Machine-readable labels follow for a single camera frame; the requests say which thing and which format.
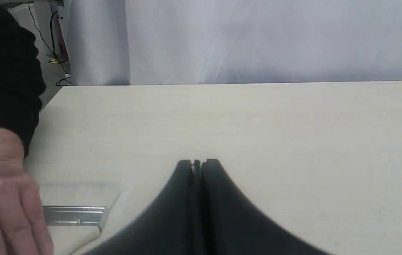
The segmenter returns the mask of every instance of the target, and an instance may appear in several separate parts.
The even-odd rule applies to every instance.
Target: person
[[[50,255],[39,186],[23,158],[45,90],[33,33],[0,6],[0,255]]]

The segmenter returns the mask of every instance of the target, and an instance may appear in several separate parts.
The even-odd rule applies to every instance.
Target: table
[[[139,216],[178,160],[206,158],[317,247],[402,254],[402,82],[64,87],[26,168],[134,183],[86,251]]]

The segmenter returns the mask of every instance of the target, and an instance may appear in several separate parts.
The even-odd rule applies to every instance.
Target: floor
[[[30,4],[29,6],[31,9],[31,12],[35,16],[33,4]],[[51,56],[48,56],[45,54],[44,47],[46,47],[46,45],[42,41],[37,29],[34,27],[33,19],[29,13],[28,5],[27,4],[18,5],[18,6],[11,8],[9,11],[22,27],[33,32],[36,36],[35,45],[39,49],[38,59],[41,63],[42,74],[43,74],[44,80],[47,84],[47,90],[40,98],[41,98],[42,102],[44,103],[44,105],[47,105],[47,103],[61,89],[61,87],[57,86],[56,83],[60,79],[65,78],[65,73],[62,70],[62,67],[60,65],[48,63],[48,61],[51,59]],[[68,72],[70,72],[69,65],[66,64],[64,67]]]

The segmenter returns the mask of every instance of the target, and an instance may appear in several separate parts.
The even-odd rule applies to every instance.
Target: black sweater
[[[0,127],[18,134],[26,153],[45,90],[34,42],[34,34],[0,6]]]

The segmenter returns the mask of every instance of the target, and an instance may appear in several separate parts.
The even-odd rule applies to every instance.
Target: black object
[[[267,218],[218,160],[180,161],[160,195],[89,255],[327,255]]]

